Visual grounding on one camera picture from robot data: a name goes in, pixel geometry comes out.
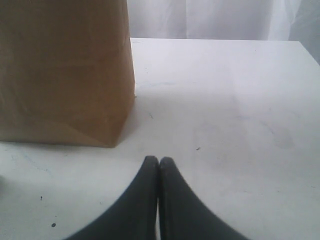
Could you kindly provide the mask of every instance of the curtain fold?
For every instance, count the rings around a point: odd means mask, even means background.
[[[320,63],[320,0],[127,0],[137,38],[293,40]]]

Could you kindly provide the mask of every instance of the white tabletop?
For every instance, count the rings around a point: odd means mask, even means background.
[[[137,98],[118,147],[0,143],[0,239],[73,234],[155,155],[247,237],[318,240],[320,66],[302,45],[133,38],[132,51]]]

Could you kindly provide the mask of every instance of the white table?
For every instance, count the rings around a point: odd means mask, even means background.
[[[302,45],[133,38],[132,48],[137,98],[118,147],[0,144],[0,239],[73,234],[156,155],[247,237],[318,240],[320,67]]]

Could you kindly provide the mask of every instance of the white fabric backdrop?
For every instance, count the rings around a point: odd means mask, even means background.
[[[320,63],[320,0],[127,0],[132,37],[294,40]]]

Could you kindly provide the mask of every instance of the paper bag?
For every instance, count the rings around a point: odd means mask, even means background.
[[[114,147],[132,108],[126,0],[0,0],[0,140]]]

